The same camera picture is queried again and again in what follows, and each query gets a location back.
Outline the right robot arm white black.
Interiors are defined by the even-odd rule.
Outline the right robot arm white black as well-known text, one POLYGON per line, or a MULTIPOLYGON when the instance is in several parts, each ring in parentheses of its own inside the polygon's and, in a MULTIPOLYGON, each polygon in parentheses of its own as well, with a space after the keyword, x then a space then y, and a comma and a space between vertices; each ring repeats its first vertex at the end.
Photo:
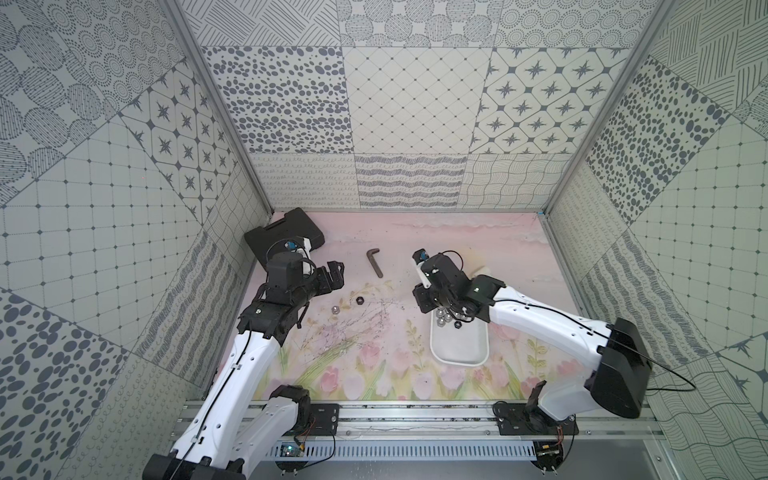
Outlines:
POLYGON ((442 309, 455 321, 514 328, 582 365, 580 376, 537 383, 524 407, 526 420, 554 427, 597 409, 626 419, 640 416, 652 366, 634 323, 578 317, 488 275, 469 278, 443 253, 429 255, 420 249, 412 258, 420 278, 413 296, 421 312, 442 309))

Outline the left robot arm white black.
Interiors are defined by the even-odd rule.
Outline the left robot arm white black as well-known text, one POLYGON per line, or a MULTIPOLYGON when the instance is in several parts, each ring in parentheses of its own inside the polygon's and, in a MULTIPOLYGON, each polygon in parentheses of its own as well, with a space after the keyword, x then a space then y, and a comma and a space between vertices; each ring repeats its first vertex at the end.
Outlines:
POLYGON ((226 369, 190 425, 165 455, 153 455, 145 479, 246 479, 285 434, 313 428, 311 398, 298 385, 280 385, 255 418, 244 425, 257 387, 299 328, 313 298, 344 285, 343 263, 316 265, 304 247, 268 258, 266 280, 240 314, 226 369))

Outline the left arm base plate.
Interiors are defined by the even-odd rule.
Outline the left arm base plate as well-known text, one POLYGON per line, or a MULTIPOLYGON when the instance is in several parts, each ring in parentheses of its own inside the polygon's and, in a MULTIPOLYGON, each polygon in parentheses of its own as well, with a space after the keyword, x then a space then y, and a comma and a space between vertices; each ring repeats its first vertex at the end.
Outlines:
POLYGON ((299 419, 286 437, 320 436, 337 434, 341 405, 338 403, 312 403, 299 409, 299 419))

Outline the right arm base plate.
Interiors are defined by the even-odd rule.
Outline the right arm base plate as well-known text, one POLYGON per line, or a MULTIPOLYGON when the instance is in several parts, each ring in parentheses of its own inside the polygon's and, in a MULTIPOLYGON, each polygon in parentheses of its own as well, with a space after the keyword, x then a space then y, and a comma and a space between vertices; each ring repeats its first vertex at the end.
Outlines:
POLYGON ((529 408, 523 403, 497 401, 492 405, 492 413, 502 436, 573 436, 579 433, 575 419, 552 420, 538 407, 529 408))

